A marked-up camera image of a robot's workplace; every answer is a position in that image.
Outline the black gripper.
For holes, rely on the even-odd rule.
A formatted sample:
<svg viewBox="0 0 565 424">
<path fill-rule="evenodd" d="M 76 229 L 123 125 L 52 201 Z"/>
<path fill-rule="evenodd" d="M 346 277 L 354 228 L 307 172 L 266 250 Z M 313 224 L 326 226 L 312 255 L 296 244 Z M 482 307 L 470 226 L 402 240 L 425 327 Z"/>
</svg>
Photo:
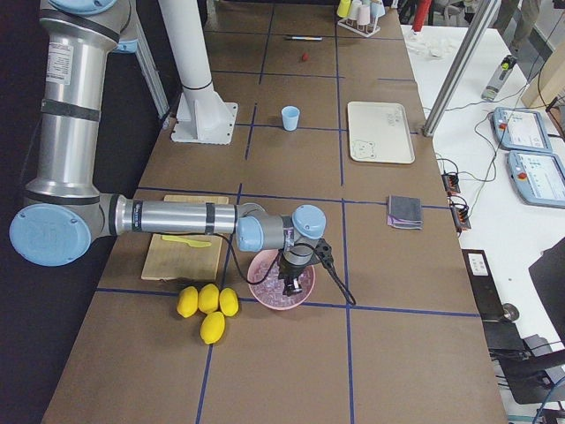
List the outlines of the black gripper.
<svg viewBox="0 0 565 424">
<path fill-rule="evenodd" d="M 288 251 L 283 251 L 278 261 L 278 278 L 284 280 L 283 294 L 285 296 L 297 295 L 303 291 L 298 278 L 308 266 L 313 257 L 311 246 L 294 246 Z"/>
</svg>

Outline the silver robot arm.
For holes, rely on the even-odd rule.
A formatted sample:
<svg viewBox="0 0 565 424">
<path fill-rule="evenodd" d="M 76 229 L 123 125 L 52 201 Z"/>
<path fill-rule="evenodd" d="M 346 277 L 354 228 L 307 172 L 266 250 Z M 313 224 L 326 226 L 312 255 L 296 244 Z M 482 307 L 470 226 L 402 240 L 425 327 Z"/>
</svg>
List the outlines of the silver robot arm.
<svg viewBox="0 0 565 424">
<path fill-rule="evenodd" d="M 21 186 L 30 180 L 38 161 L 36 122 L 44 91 L 48 36 L 38 20 L 35 1 L 5 1 L 1 12 L 1 226 L 7 229 L 21 205 Z M 313 174 L 297 182 L 301 170 L 335 152 L 334 112 L 319 113 L 310 103 L 295 132 L 285 132 L 275 109 L 295 95 L 330 101 L 334 83 L 327 74 L 313 73 L 313 85 L 293 75 L 300 65 L 289 52 L 284 67 L 273 66 L 279 49 L 291 43 L 275 34 L 281 5 L 226 2 L 220 14 L 234 27 L 230 33 L 208 30 L 215 86 L 230 101 L 239 102 L 235 144 L 213 146 L 211 158 L 192 159 L 189 146 L 159 140 L 153 101 L 135 57 L 109 57 L 102 100 L 102 121 L 95 156 L 94 183 L 105 193 L 133 195 L 161 188 L 219 191 L 237 188 L 236 171 L 245 157 L 253 158 L 269 142 L 280 146 L 308 145 L 304 161 L 277 156 L 262 169 L 261 182 L 279 182 L 286 193 L 316 191 Z"/>
</svg>

